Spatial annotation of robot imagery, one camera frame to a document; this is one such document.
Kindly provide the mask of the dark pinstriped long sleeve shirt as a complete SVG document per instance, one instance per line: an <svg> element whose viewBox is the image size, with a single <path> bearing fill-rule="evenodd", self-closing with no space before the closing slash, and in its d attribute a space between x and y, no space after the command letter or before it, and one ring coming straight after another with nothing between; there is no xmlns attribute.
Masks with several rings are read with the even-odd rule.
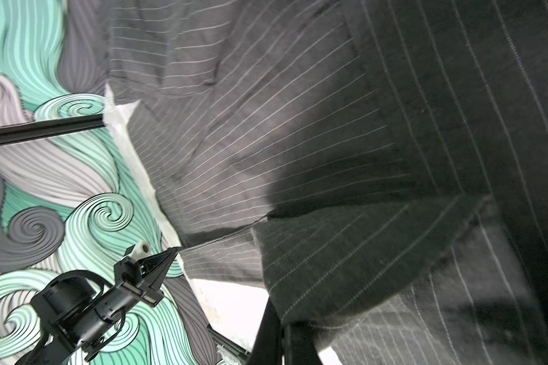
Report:
<svg viewBox="0 0 548 365"><path fill-rule="evenodd" d="M107 1L190 278L344 364L548 364L548 1Z"/></svg>

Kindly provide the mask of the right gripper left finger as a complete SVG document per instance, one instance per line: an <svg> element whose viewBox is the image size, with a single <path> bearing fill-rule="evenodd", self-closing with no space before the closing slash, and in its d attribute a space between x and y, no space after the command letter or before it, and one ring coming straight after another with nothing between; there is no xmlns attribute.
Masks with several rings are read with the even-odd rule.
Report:
<svg viewBox="0 0 548 365"><path fill-rule="evenodd" d="M271 300L260 323L247 365L281 365L283 362L283 330Z"/></svg>

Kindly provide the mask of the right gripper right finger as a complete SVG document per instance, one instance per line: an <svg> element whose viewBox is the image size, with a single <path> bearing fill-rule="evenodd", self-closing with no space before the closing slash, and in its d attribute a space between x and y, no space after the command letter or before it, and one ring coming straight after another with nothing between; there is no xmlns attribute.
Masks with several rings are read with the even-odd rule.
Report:
<svg viewBox="0 0 548 365"><path fill-rule="evenodd" d="M284 328L286 365L322 365L308 324L300 322Z"/></svg>

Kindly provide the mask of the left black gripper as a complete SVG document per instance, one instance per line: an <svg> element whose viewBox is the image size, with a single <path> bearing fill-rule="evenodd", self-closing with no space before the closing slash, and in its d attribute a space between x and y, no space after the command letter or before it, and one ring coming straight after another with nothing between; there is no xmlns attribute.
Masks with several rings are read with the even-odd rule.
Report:
<svg viewBox="0 0 548 365"><path fill-rule="evenodd" d="M156 307L161 285L181 248L139 261L126 257L114 266L115 283L94 272L74 270L54 278L30 301L40 319L31 363L66 363L76 351L94 360L122 331L132 308Z"/></svg>

